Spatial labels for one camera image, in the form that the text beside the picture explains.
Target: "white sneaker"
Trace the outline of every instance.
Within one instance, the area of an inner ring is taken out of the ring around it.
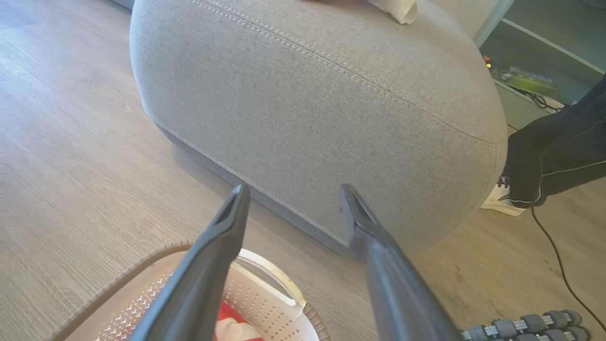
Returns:
[[[502,176],[480,208],[493,209],[513,217],[522,214],[526,209],[517,208],[511,203],[509,190],[509,177]]]

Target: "basket handle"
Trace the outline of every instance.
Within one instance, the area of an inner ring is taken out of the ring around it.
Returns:
[[[349,248],[364,266],[381,341],[460,341],[461,334],[355,187],[341,186]]]
[[[307,301],[305,301],[305,299],[303,298],[303,293],[301,292],[297,284],[295,284],[290,279],[290,277],[288,277],[288,275],[279,267],[275,266],[272,262],[261,257],[260,255],[257,255],[254,252],[251,252],[246,249],[240,250],[238,259],[241,259],[247,264],[263,271],[274,281],[276,281],[284,290],[286,290],[290,297],[287,297],[286,295],[277,290],[276,292],[274,292],[274,295],[279,296],[284,303],[288,304],[289,306],[298,306],[301,309],[305,308],[305,306],[307,305]]]
[[[213,339],[225,279],[242,248],[249,205],[248,186],[236,186],[129,340]]]

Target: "floor plank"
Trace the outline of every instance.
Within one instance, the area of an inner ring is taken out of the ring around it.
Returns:
[[[230,186],[145,117],[128,58],[127,9],[106,0],[8,3],[16,19],[0,29],[7,42],[0,339],[36,340],[146,253],[195,238]],[[605,206],[602,179],[537,209],[571,284],[602,317]],[[292,276],[334,340],[376,339],[357,264],[257,203],[245,247]],[[571,308],[596,340],[606,339],[567,292],[529,212],[477,211],[413,260],[461,328]]]

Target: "black pants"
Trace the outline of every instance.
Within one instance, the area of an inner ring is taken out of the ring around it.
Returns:
[[[580,102],[510,136],[508,147],[503,175],[520,208],[606,176],[606,76]]]

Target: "gray fabric upholstery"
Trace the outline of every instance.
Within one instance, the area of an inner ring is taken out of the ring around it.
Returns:
[[[131,54],[159,127],[336,249],[340,184],[415,252],[477,208],[504,163],[481,55],[430,2],[399,25],[364,2],[137,0]]]

